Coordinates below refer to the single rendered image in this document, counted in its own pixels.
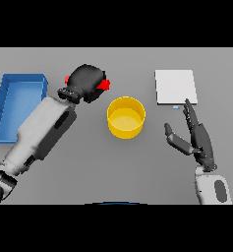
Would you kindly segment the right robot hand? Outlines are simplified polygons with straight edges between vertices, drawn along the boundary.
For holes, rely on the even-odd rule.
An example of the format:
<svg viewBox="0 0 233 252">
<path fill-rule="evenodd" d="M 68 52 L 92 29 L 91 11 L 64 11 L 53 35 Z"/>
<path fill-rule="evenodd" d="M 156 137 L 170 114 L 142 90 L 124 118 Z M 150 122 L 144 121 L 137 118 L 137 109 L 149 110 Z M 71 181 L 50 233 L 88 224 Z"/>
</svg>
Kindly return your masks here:
<svg viewBox="0 0 233 252">
<path fill-rule="evenodd" d="M 210 136 L 204 125 L 199 122 L 197 114 L 188 99 L 185 100 L 183 113 L 191 135 L 191 142 L 187 142 L 173 132 L 168 123 L 164 124 L 167 143 L 186 156 L 193 155 L 195 161 L 204 168 L 204 172 L 217 170 L 214 161 Z"/>
</svg>

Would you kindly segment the pale square scale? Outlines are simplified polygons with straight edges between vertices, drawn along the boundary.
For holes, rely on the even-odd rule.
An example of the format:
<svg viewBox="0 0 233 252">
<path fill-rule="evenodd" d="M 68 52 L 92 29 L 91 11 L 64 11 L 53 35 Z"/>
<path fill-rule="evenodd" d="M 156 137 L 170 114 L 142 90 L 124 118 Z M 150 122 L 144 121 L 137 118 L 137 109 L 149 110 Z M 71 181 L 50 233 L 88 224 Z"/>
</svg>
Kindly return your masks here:
<svg viewBox="0 0 233 252">
<path fill-rule="evenodd" d="M 192 70 L 155 70 L 154 80 L 158 105 L 180 106 L 186 99 L 198 103 Z"/>
</svg>

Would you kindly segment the blue tray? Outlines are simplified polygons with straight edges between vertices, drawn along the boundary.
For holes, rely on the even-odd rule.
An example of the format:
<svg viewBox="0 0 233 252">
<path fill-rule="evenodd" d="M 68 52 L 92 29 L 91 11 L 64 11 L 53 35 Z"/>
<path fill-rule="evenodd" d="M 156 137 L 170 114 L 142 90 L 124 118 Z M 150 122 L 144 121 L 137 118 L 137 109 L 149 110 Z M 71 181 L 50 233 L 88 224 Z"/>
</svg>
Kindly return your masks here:
<svg viewBox="0 0 233 252">
<path fill-rule="evenodd" d="M 44 74 L 3 74 L 0 82 L 0 144 L 15 144 L 17 131 L 47 96 Z"/>
</svg>

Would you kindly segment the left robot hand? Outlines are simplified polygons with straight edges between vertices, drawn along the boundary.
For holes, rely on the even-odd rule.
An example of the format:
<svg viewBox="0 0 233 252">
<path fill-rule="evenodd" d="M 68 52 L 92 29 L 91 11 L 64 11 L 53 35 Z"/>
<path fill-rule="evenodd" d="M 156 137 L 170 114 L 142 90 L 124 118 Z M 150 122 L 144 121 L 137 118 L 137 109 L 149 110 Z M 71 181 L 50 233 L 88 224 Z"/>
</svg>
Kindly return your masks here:
<svg viewBox="0 0 233 252">
<path fill-rule="evenodd" d="M 98 86 L 106 79 L 106 74 L 99 68 L 84 64 L 78 67 L 68 78 L 67 86 L 57 91 L 61 99 L 79 104 L 81 99 L 91 103 L 103 93 Z"/>
</svg>

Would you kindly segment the red beaker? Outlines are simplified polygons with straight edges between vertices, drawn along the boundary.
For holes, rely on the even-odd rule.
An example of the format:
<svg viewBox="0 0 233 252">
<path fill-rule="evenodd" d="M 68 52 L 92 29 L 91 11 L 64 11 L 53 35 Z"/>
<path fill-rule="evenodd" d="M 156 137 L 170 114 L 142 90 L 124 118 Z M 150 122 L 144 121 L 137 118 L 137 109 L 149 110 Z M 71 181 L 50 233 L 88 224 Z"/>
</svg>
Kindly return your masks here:
<svg viewBox="0 0 233 252">
<path fill-rule="evenodd" d="M 65 76 L 65 83 L 68 83 L 69 80 L 69 75 Z M 99 84 L 99 86 L 97 87 L 99 90 L 104 90 L 104 91 L 108 91 L 110 88 L 110 81 L 105 79 L 102 80 L 101 83 Z"/>
</svg>

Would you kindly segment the yellow bowl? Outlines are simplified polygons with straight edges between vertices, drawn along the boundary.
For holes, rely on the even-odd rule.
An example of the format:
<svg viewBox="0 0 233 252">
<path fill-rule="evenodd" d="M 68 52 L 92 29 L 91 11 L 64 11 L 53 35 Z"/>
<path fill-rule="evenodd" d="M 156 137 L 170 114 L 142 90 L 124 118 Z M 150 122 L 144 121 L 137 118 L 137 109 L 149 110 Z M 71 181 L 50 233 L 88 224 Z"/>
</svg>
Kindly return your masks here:
<svg viewBox="0 0 233 252">
<path fill-rule="evenodd" d="M 113 136 L 122 140 L 130 140 L 142 132 L 146 120 L 146 110 L 143 104 L 134 97 L 120 96 L 108 105 L 106 120 Z"/>
</svg>

